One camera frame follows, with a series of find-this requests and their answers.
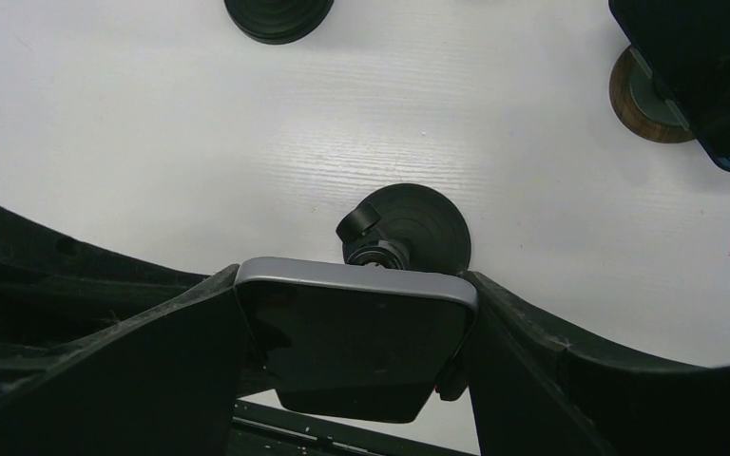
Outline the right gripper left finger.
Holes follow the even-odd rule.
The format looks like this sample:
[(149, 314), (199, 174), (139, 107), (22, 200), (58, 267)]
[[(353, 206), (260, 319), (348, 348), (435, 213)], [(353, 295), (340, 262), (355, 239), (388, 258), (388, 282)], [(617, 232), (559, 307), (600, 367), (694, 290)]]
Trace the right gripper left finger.
[(232, 287), (0, 207), (0, 455), (225, 455), (247, 357)]

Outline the silver black phone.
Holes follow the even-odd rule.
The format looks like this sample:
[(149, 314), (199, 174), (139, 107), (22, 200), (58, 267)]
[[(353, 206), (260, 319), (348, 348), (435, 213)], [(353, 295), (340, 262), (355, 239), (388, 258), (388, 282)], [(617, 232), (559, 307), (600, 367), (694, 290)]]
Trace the silver black phone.
[(413, 421), (478, 314), (466, 280), (281, 257), (244, 261), (233, 285), (288, 410)]

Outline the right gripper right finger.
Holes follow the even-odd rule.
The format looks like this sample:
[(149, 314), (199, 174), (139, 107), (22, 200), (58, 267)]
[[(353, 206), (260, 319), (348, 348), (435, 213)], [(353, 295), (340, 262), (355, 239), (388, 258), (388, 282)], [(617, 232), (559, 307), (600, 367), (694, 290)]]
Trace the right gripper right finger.
[(730, 455), (730, 365), (636, 351), (468, 272), (463, 349), (485, 455)]

